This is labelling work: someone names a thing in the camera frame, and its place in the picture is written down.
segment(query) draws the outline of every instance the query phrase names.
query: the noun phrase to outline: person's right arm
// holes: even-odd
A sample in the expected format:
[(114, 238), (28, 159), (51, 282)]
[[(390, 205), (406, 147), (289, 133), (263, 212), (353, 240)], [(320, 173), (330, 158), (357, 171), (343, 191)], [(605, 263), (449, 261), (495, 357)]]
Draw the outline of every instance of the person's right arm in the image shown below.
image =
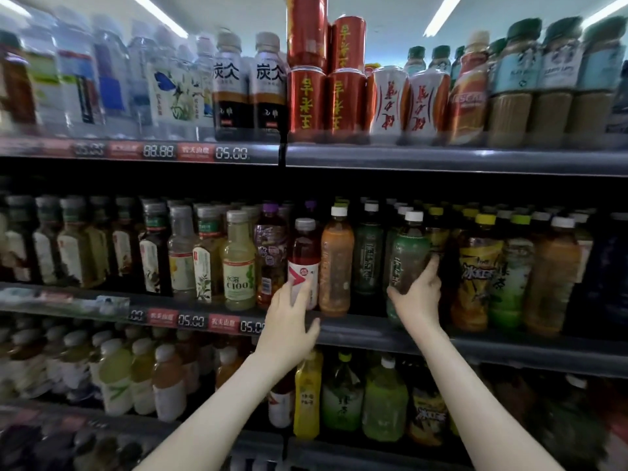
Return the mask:
[(438, 321), (438, 257), (407, 294), (388, 288), (399, 318), (427, 361), (434, 381), (478, 471), (563, 468), (497, 401), (451, 344)]

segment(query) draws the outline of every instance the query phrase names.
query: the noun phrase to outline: can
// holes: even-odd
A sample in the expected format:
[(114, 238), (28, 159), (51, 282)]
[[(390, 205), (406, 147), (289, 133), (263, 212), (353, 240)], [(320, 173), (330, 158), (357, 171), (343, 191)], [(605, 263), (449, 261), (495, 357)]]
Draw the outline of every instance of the can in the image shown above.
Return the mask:
[(371, 143), (400, 140), (408, 112), (408, 74), (398, 66), (374, 70), (366, 81), (364, 130)]
[(332, 72), (353, 68), (364, 72), (366, 22), (359, 16), (341, 16), (332, 24)]
[(316, 66), (288, 72), (288, 141), (322, 140), (325, 130), (325, 73)]
[(327, 0), (286, 0), (286, 4), (288, 64), (325, 70), (329, 30)]
[(366, 76), (341, 68), (327, 76), (327, 122), (332, 142), (355, 142), (364, 126)]
[(410, 112), (406, 139), (411, 143), (434, 144), (447, 129), (447, 102), (451, 76), (437, 68), (413, 74), (410, 83)]

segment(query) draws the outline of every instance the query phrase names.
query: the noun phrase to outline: light blue label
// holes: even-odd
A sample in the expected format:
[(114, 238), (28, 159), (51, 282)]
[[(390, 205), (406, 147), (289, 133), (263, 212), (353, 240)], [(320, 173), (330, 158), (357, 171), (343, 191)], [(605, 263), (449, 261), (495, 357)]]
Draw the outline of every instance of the light blue label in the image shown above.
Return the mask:
[(626, 47), (585, 54), (578, 75), (578, 91), (614, 91), (619, 84)]
[(541, 53), (537, 47), (508, 54), (498, 62), (493, 93), (535, 89), (540, 70)]

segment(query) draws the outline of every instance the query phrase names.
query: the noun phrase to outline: red can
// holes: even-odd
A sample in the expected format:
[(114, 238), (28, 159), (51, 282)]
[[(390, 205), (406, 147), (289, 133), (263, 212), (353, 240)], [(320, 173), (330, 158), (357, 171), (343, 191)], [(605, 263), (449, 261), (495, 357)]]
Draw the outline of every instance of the red can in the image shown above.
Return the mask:
[(357, 69), (341, 68), (327, 76), (327, 122), (335, 142), (353, 142), (364, 126), (366, 76)]
[(332, 24), (332, 72), (353, 68), (364, 72), (366, 22), (359, 16), (341, 16)]
[(288, 7), (288, 64), (326, 69), (327, 0), (286, 0)]
[(297, 66), (288, 73), (288, 140), (315, 142), (325, 130), (325, 73), (316, 66)]

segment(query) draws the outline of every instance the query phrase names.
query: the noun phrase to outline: fluorescent light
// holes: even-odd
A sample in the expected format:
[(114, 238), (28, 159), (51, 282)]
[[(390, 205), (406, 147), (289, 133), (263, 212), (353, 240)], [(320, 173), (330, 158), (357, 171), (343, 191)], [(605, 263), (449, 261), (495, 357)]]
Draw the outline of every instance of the fluorescent light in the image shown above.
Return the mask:
[(423, 36), (436, 36), (436, 33), (443, 27), (453, 9), (458, 6), (458, 3), (460, 3), (460, 0), (443, 0), (434, 18), (429, 22), (428, 27), (425, 28)]
[(25, 16), (27, 18), (31, 17), (31, 14), (28, 11), (26, 11), (24, 8), (22, 8), (20, 5), (18, 5), (14, 1), (11, 1), (11, 0), (0, 0), (0, 5), (4, 6), (5, 8), (9, 8), (10, 10), (14, 11), (18, 15), (22, 15), (22, 16)]
[(606, 18), (608, 15), (612, 15), (615, 11), (620, 10), (626, 5), (628, 5), (628, 0), (615, 0), (610, 5), (605, 6), (597, 13), (585, 19), (585, 21), (582, 22), (582, 27), (586, 28), (591, 26), (593, 23), (597, 23), (601, 19)]
[(168, 26), (169, 29), (174, 31), (177, 36), (181, 36), (181, 38), (187, 38), (188, 32), (185, 31), (182, 27), (180, 27), (174, 20), (166, 15), (163, 11), (161, 11), (157, 5), (155, 5), (151, 0), (135, 0), (139, 3), (146, 11), (148, 11), (151, 15), (157, 18), (159, 21), (164, 23), (164, 25)]

